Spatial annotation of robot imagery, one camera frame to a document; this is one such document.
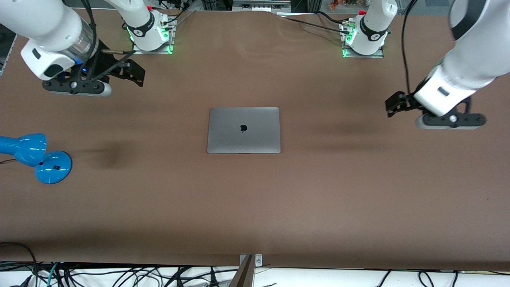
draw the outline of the black cable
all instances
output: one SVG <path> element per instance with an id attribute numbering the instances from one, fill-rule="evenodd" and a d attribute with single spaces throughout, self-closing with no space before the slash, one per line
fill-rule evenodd
<path id="1" fill-rule="evenodd" d="M 161 287 L 161 285 L 160 285 L 160 281 L 159 281 L 157 278 L 152 277 L 152 276 L 150 276 L 150 275 L 149 275 L 149 274 L 152 274 L 152 272 L 154 272 L 154 270 L 156 270 L 156 269 L 157 269 L 157 268 L 154 268 L 154 269 L 152 269 L 151 271 L 148 271 L 147 273 L 145 273 L 145 274 L 143 274 L 143 275 L 141 275 L 141 276 L 135 275 L 135 276 L 136 276 L 136 279 L 135 279 L 135 282 L 133 283 L 133 287 L 138 286 L 138 283 L 139 283 L 140 281 L 142 281 L 142 279 L 143 279 L 143 278 L 145 278 L 145 277 L 155 279 L 155 280 L 158 282 L 158 287 Z"/>
<path id="2" fill-rule="evenodd" d="M 330 30 L 330 31 L 334 31 L 334 32 L 341 33 L 341 34 L 349 34 L 349 32 L 347 32 L 347 31 L 340 31 L 340 30 L 337 30 L 337 29 L 332 29 L 332 28 L 329 28 L 329 27 L 325 27 L 325 26 L 321 26 L 321 25 L 316 25 L 316 24 L 308 23 L 308 22 L 305 22 L 305 21 L 297 20 L 297 19 L 291 19 L 289 17 L 285 17 L 285 19 L 291 20 L 291 21 L 294 21 L 294 22 L 298 22 L 298 23 L 303 23 L 303 24 L 310 25 L 310 26 L 314 26 L 314 27 L 319 27 L 319 28 L 322 28 L 322 29 Z"/>
<path id="3" fill-rule="evenodd" d="M 118 67 L 120 64 L 122 64 L 125 60 L 127 60 L 132 54 L 134 54 L 136 51 L 133 50 L 133 51 L 129 51 L 129 53 L 127 53 L 124 57 L 122 57 L 120 60 L 118 60 L 115 64 L 111 65 L 108 69 L 106 69 L 104 72 L 102 72 L 101 74 L 95 76 L 94 78 L 90 79 L 90 80 L 86 80 L 85 81 L 85 84 L 88 84 L 88 83 L 91 83 L 91 82 L 94 82 L 95 80 L 100 80 L 102 77 L 104 76 L 107 76 L 108 73 L 110 73 L 113 69 L 115 69 L 116 67 Z"/>
<path id="4" fill-rule="evenodd" d="M 337 23 L 337 24 L 341 24 L 343 21 L 349 20 L 349 18 L 346 18 L 343 20 L 335 20 L 335 19 L 331 18 L 328 14 L 326 14 L 322 11 L 317 11 L 317 12 L 315 12 L 315 14 L 321 14 L 322 16 L 326 17 L 329 21 L 331 21 L 333 23 Z"/>
<path id="5" fill-rule="evenodd" d="M 501 273 L 501 272 L 496 272 L 496 271 L 487 271 L 489 273 L 494 273 L 494 274 L 499 274 L 499 275 L 510 275 L 509 273 Z"/>
<path id="6" fill-rule="evenodd" d="M 174 15 L 174 16 L 175 16 L 175 18 L 174 18 L 174 19 L 172 19 L 172 20 L 170 20 L 170 21 L 163 22 L 163 25 L 166 25 L 166 24 L 168 24 L 168 23 L 172 23 L 172 22 L 174 22 L 175 20 L 177 20 L 177 18 L 179 18 L 179 16 L 181 16 L 181 14 L 183 14 L 183 13 L 184 13 L 184 11 L 185 11 L 185 9 L 183 9 L 181 12 L 179 12 L 179 14 L 177 14 L 177 16 L 175 16 L 175 15 Z"/>
<path id="7" fill-rule="evenodd" d="M 407 56 L 405 55 L 405 44 L 404 44 L 404 36 L 405 36 L 405 24 L 407 23 L 407 17 L 409 16 L 409 12 L 412 10 L 414 5 L 418 0 L 411 0 L 407 8 L 405 9 L 404 23 L 402 24 L 402 34 L 401 34 L 401 42 L 400 47 L 402 49 L 402 59 L 404 61 L 404 72 L 405 72 L 405 87 L 407 89 L 407 94 L 411 93 L 411 88 L 409 84 L 409 69 L 407 67 Z"/>
<path id="8" fill-rule="evenodd" d="M 430 287 L 434 287 L 434 282 L 432 282 L 432 279 L 427 274 L 427 272 L 420 271 L 420 272 L 418 272 L 418 280 L 420 280 L 420 283 L 423 285 L 423 287 L 429 287 L 429 286 L 425 285 L 425 283 L 421 280 L 421 274 L 425 274 L 425 276 L 427 276 L 427 278 L 428 278 L 428 281 L 430 282 Z"/>
<path id="9" fill-rule="evenodd" d="M 220 270 L 220 271 L 214 271 L 214 273 L 218 274 L 218 273 L 223 273 L 223 272 L 234 272 L 234 271 L 237 271 L 237 270 L 238 269 Z M 176 287 L 182 287 L 184 284 L 188 283 L 191 280 L 203 279 L 202 277 L 207 276 L 207 275 L 211 275 L 211 274 L 212 274 L 212 272 L 209 272 L 209 273 L 205 273 L 205 274 L 198 275 L 198 276 L 195 276 L 195 277 L 191 277 L 188 280 L 186 280 L 184 283 L 182 283 L 180 285 L 177 285 Z"/>
<path id="10" fill-rule="evenodd" d="M 453 282 L 451 283 L 451 287 L 455 287 L 455 284 L 457 283 L 457 278 L 458 278 L 458 271 L 454 270 L 453 272 L 455 273 L 455 277 L 453 278 Z"/>
<path id="11" fill-rule="evenodd" d="M 17 161 L 17 159 L 11 158 L 11 159 L 0 161 L 0 164 L 6 164 L 6 163 L 9 163 L 9 162 L 15 162 L 15 161 Z"/>
<path id="12" fill-rule="evenodd" d="M 60 270 L 55 269 L 53 274 L 55 279 L 57 280 L 57 286 L 64 287 L 64 284 L 62 283 L 62 276 L 60 275 Z"/>
<path id="13" fill-rule="evenodd" d="M 163 275 L 161 275 L 161 272 L 159 272 L 159 268 L 156 268 L 156 272 L 158 273 L 158 276 L 161 279 L 161 286 L 163 286 Z"/>
<path id="14" fill-rule="evenodd" d="M 115 280 L 115 282 L 113 283 L 112 287 L 115 287 L 115 285 L 117 284 L 117 282 L 119 282 L 119 281 L 120 281 L 120 279 L 121 279 L 122 277 L 124 277 L 124 275 L 127 275 L 129 272 L 132 272 L 132 271 L 134 271 L 134 270 L 135 270 L 135 268 L 131 268 L 131 269 L 127 270 L 127 271 L 124 271 L 124 274 L 122 274 L 119 278 L 117 278 L 117 280 Z"/>
<path id="15" fill-rule="evenodd" d="M 177 277 L 181 276 L 181 274 L 183 274 L 184 272 L 186 272 L 189 269 L 191 269 L 191 266 L 182 267 L 182 269 L 181 269 L 181 267 L 179 267 L 177 269 L 177 272 L 172 275 L 172 277 L 166 282 L 166 284 L 163 287 L 170 286 L 170 284 L 172 284 L 172 282 L 174 282 L 177 279 Z"/>
<path id="16" fill-rule="evenodd" d="M 83 68 L 87 64 L 87 61 L 90 59 L 90 57 L 92 57 L 92 53 L 94 52 L 94 49 L 95 49 L 95 46 L 97 43 L 97 31 L 96 31 L 96 24 L 94 21 L 94 16 L 92 15 L 92 8 L 90 7 L 89 0 L 81 0 L 81 2 L 82 2 L 82 5 L 85 7 L 85 10 L 87 11 L 87 14 L 89 15 L 89 18 L 90 18 L 89 26 L 90 26 L 90 29 L 92 29 L 92 46 L 90 47 L 89 52 L 87 52 L 87 57 L 84 59 L 83 63 L 80 66 L 80 71 L 83 71 Z"/>
<path id="17" fill-rule="evenodd" d="M 32 250 L 28 246 L 26 246 L 25 244 L 18 243 L 18 242 L 0 242 L 0 245 L 15 245 L 15 246 L 20 246 L 20 247 L 25 248 L 30 253 L 30 257 L 32 258 L 32 262 L 34 263 L 34 270 L 32 272 L 32 273 L 35 273 L 35 285 L 34 286 L 39 286 L 38 282 L 37 282 L 37 279 L 38 279 L 38 275 L 37 275 L 37 260 L 35 259 L 35 255 L 32 252 Z"/>
<path id="18" fill-rule="evenodd" d="M 388 269 L 388 271 L 386 272 L 386 274 L 384 275 L 384 277 L 382 278 L 381 282 L 379 283 L 379 285 L 377 285 L 376 287 L 381 287 L 383 284 L 384 284 L 384 281 L 386 281 L 386 278 L 388 277 L 388 275 L 390 274 L 391 272 L 391 269 Z"/>
<path id="19" fill-rule="evenodd" d="M 163 3 L 163 0 L 159 0 L 159 5 L 163 5 L 163 6 L 165 6 L 165 8 L 166 8 L 166 9 L 170 9 L 170 8 L 168 8 L 168 6 L 167 6 L 167 5 L 165 5 L 165 4 Z"/>

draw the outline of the metal bracket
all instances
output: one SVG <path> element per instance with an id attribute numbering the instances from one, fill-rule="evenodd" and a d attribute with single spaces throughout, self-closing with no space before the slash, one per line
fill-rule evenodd
<path id="1" fill-rule="evenodd" d="M 248 255 L 255 255 L 255 267 L 262 267 L 262 254 L 241 254 L 239 258 L 239 266 L 243 264 L 244 258 Z"/>
<path id="2" fill-rule="evenodd" d="M 258 264 L 262 265 L 261 254 L 241 254 L 241 265 L 228 287 L 252 287 Z"/>

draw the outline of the mounting plate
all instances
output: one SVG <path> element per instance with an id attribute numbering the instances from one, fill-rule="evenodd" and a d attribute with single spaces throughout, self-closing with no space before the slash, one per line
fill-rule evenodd
<path id="1" fill-rule="evenodd" d="M 246 256 L 251 254 L 241 254 L 241 257 L 239 258 L 239 266 L 243 263 L 243 260 Z M 255 267 L 262 267 L 262 254 L 253 254 L 255 255 Z"/>

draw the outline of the table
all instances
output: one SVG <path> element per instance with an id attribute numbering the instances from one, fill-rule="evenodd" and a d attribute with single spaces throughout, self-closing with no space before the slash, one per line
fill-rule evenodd
<path id="1" fill-rule="evenodd" d="M 94 15 L 106 45 L 130 48 L 120 15 Z M 195 12 L 173 55 L 133 56 L 144 87 L 114 78 L 109 98 L 43 90 L 20 38 L 0 81 L 1 134 L 43 132 L 73 169 L 43 185 L 0 165 L 0 240 L 44 261 L 228 266 L 262 253 L 274 267 L 508 269 L 510 79 L 476 94 L 488 123 L 474 131 L 419 130 L 418 111 L 387 118 L 384 100 L 405 87 L 401 23 L 384 59 L 351 59 L 330 31 Z M 453 41 L 446 17 L 407 28 L 416 86 Z M 212 107 L 279 107 L 282 153 L 207 154 Z"/>

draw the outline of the white floor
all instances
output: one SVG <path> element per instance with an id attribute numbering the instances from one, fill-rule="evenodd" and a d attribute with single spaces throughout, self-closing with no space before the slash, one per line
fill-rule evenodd
<path id="1" fill-rule="evenodd" d="M 236 267 L 216 267 L 215 270 L 235 269 Z M 126 269 L 89 269 L 79 270 L 78 272 L 104 273 Z M 160 268 L 162 275 L 170 277 L 177 268 Z M 209 267 L 195 267 L 185 272 L 183 277 L 194 277 L 200 274 L 209 273 Z M 0 287 L 11 287 L 21 284 L 29 275 L 30 271 L 9 271 L 0 272 Z M 376 287 L 385 271 L 369 270 L 338 270 L 338 269 L 287 269 L 287 268 L 257 268 L 253 282 L 253 287 L 267 287 L 275 284 L 274 287 Z M 219 282 L 230 280 L 235 272 L 226 272 L 216 274 Z M 85 287 L 111 287 L 121 274 L 109 275 L 77 275 L 74 277 Z M 452 273 L 434 273 L 429 275 L 435 287 L 450 287 L 453 282 Z M 134 284 L 134 276 L 128 280 L 122 287 L 131 287 Z M 204 280 L 192 280 L 185 286 L 204 286 L 207 282 Z M 35 280 L 32 278 L 29 287 L 34 287 Z M 144 278 L 138 284 L 138 287 L 158 287 L 160 282 L 152 278 Z M 39 281 L 40 287 L 45 287 L 42 281 Z M 418 272 L 410 271 L 392 271 L 383 287 L 421 287 L 418 281 Z M 459 273 L 455 287 L 502 287 L 510 286 L 510 276 L 488 275 L 488 274 L 464 274 Z"/>

